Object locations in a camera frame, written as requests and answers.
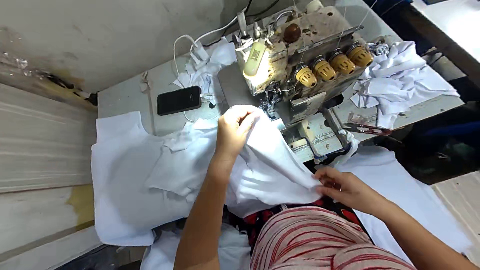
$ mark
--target table surface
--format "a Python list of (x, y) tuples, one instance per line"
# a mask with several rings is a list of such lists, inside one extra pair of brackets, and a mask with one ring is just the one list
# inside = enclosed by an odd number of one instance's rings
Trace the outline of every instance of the table surface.
[(413, 0), (411, 5), (480, 62), (480, 1), (448, 0), (427, 5)]
[[(335, 6), (341, 12), (345, 11), (344, 8), (347, 7), (346, 19), (351, 25), (360, 24), (366, 12), (370, 10), (362, 0), (337, 0), (335, 1)], [(378, 36), (386, 35), (392, 36), (394, 40), (401, 40), (398, 35), (374, 12), (371, 12), (368, 15), (363, 25), (365, 28), (360, 30), (359, 33), (367, 41), (375, 39)], [(187, 56), (177, 58), (180, 72), (184, 71), (184, 66), (187, 60)], [(168, 61), (148, 71), (148, 80), (151, 87), (150, 93), (148, 93), (148, 91), (142, 93), (140, 90), (141, 74), (99, 92), (99, 118), (120, 115), (131, 111), (139, 111), (142, 116), (142, 123), (145, 130), (150, 134), (164, 136), (180, 130), (187, 122), (183, 112), (166, 116), (159, 116), (156, 114), (157, 96), (162, 93), (180, 89), (180, 87), (173, 84), (175, 79), (176, 74), (174, 73), (173, 61)], [(375, 117), (375, 108), (359, 109), (353, 104), (353, 102), (348, 100), (350, 97), (348, 95), (353, 95), (352, 87), (349, 87), (345, 91), (345, 101), (341, 105), (335, 107), (335, 113), (337, 113), (343, 123), (347, 123), (348, 115), (352, 111), (364, 115), (365, 117)], [(221, 109), (223, 109), (223, 111), (226, 109), (225, 104), (218, 104), (213, 109), (210, 109), (208, 104), (208, 102), (203, 103), (201, 108), (186, 112), (188, 118), (191, 120), (196, 120), (199, 117), (204, 119), (214, 118), (219, 115)], [(412, 107), (409, 112), (404, 113), (405, 116), (401, 116), (397, 119), (395, 122), (395, 128), (415, 123), (462, 104), (463, 102), (459, 98), (439, 96)], [(321, 124), (324, 122), (324, 117), (321, 114), (316, 114), (308, 120), (311, 122), (311, 126), (314, 126), (316, 139), (312, 143), (319, 153), (328, 154), (341, 147), (341, 144), (337, 142), (336, 138), (331, 138), (333, 131)], [(355, 134), (355, 137), (360, 141), (363, 141), (373, 137), (373, 135)], [(293, 145), (292, 149), (302, 161), (308, 161), (313, 158), (313, 154), (306, 145), (306, 142), (297, 142)]]

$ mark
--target smartphone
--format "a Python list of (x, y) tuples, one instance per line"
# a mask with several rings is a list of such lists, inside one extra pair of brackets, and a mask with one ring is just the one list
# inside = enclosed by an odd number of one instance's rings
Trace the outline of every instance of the smartphone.
[(167, 115), (198, 109), (202, 106), (200, 92), (200, 87), (192, 86), (160, 94), (156, 99), (156, 112), (158, 115)]

